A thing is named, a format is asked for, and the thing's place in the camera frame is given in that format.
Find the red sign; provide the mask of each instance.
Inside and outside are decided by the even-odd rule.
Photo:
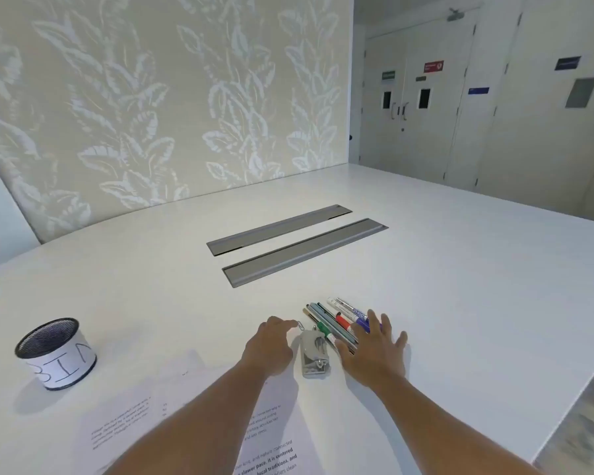
[[[433,73],[434,71],[442,71],[445,66],[445,61],[432,61],[430,63],[424,64],[424,72],[425,73]]]

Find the left hand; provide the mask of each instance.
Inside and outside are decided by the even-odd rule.
[[[265,377],[279,375],[293,359],[293,350],[288,346],[286,333],[296,326],[296,320],[269,317],[246,343],[241,363],[261,370]]]

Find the floor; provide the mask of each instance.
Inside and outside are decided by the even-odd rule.
[[[546,475],[594,475],[594,380],[535,464]]]

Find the ceiling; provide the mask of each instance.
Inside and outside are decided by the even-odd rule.
[[[438,0],[354,0],[354,23],[373,24]]]

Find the blue sign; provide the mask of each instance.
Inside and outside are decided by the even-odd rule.
[[[578,68],[578,62],[581,61],[580,56],[572,56],[571,58],[559,58],[557,66],[554,71],[561,70],[576,70]]]
[[[486,94],[488,94],[489,90],[490,90],[490,87],[469,88],[469,95],[486,95]]]

